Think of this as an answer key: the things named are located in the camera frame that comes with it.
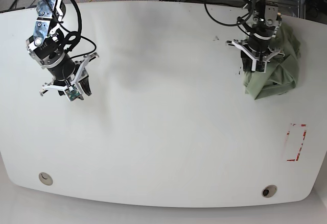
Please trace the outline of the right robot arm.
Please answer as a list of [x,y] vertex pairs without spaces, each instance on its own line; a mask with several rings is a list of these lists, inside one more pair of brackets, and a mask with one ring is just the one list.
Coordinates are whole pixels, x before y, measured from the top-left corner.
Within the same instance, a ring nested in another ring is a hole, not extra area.
[[63,0],[40,0],[36,11],[33,35],[26,41],[27,51],[42,69],[47,69],[52,80],[44,83],[40,95],[56,90],[60,96],[69,101],[83,100],[84,95],[90,96],[89,74],[86,70],[90,61],[98,57],[95,50],[70,57],[71,52],[80,42],[86,40],[82,36],[82,17],[75,0],[70,0],[77,14],[77,30],[69,31],[63,24],[66,7]]

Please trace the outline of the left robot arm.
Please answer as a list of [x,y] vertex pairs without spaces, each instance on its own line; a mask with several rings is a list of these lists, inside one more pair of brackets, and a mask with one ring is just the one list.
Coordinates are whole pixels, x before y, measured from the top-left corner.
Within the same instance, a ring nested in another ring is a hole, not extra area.
[[276,56],[283,56],[281,47],[274,43],[282,17],[278,11],[278,0],[249,0],[248,13],[252,17],[248,24],[241,17],[237,23],[245,33],[243,40],[229,40],[227,44],[241,52],[244,72],[265,72],[267,64]]

